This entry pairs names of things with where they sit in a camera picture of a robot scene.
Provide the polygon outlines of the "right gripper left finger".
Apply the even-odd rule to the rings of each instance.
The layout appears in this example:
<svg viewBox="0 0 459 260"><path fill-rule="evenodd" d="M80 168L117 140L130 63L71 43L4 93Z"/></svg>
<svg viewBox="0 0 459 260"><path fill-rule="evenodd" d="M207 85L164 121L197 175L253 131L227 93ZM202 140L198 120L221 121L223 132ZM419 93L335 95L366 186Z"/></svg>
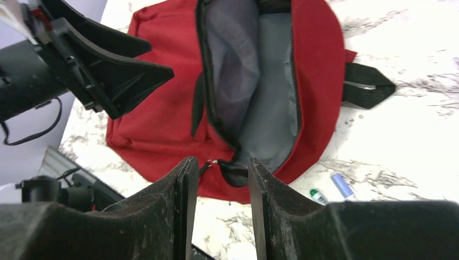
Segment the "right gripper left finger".
<svg viewBox="0 0 459 260"><path fill-rule="evenodd" d="M190 259L195 157L103 211L60 203L1 206L1 259Z"/></svg>

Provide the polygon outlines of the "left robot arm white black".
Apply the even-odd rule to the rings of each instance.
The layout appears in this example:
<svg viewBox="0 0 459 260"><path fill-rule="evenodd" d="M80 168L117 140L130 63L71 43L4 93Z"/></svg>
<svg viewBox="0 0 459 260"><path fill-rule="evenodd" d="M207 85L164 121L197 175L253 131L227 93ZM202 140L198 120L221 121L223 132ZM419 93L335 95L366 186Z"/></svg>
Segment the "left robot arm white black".
<svg viewBox="0 0 459 260"><path fill-rule="evenodd" d="M87 110L117 119L174 77L140 61L148 41L86 18L65 1L1 1L1 21L25 40L1 50L1 127L71 92Z"/></svg>

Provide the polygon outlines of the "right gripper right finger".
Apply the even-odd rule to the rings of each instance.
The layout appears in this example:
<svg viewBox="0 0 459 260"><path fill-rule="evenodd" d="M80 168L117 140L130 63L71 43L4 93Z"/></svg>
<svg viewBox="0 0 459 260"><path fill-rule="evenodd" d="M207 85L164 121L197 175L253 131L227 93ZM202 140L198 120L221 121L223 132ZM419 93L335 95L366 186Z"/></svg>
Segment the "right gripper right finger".
<svg viewBox="0 0 459 260"><path fill-rule="evenodd" d="M458 205L373 201L320 205L248 165L258 259L458 259Z"/></svg>

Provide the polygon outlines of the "red student backpack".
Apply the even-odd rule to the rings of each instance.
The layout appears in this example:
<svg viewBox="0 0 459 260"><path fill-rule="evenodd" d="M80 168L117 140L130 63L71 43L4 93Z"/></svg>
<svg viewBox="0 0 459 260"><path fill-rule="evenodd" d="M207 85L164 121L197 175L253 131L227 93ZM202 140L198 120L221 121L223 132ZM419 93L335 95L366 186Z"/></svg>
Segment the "red student backpack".
<svg viewBox="0 0 459 260"><path fill-rule="evenodd" d="M325 1L164 1L136 11L128 33L152 45L140 60L174 77L109 120L106 143L148 181L196 157L202 197L249 203L252 158L293 182L325 151L342 102L368 109L396 89L354 63Z"/></svg>

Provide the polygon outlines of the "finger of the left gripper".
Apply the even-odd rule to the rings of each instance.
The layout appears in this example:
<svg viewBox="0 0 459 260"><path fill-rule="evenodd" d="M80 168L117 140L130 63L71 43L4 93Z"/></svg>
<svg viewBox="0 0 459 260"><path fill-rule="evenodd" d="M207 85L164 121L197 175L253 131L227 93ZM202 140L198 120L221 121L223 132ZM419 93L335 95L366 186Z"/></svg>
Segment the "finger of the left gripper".
<svg viewBox="0 0 459 260"><path fill-rule="evenodd" d="M65 18L86 39L109 52L134 58L152 49L148 41L86 18L65 1L46 0L43 5L50 17Z"/></svg>
<svg viewBox="0 0 459 260"><path fill-rule="evenodd" d="M114 101L121 105L123 116L171 80L174 72L170 67L139 60L138 57L121 57L122 73L115 78L121 79L122 83L115 90Z"/></svg>

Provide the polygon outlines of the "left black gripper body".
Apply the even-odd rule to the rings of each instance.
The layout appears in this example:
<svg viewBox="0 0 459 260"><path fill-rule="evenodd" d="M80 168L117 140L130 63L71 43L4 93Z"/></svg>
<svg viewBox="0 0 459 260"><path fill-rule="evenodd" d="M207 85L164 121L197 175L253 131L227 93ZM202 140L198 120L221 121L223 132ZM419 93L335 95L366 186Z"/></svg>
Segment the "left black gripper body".
<svg viewBox="0 0 459 260"><path fill-rule="evenodd" d="M115 78L122 73L122 57L86 39L65 18L50 17L43 1L30 1L28 8L37 29L44 29L41 42L50 52L44 60L62 84L85 109L106 111L113 119L122 116L121 105L114 101L122 83Z"/></svg>

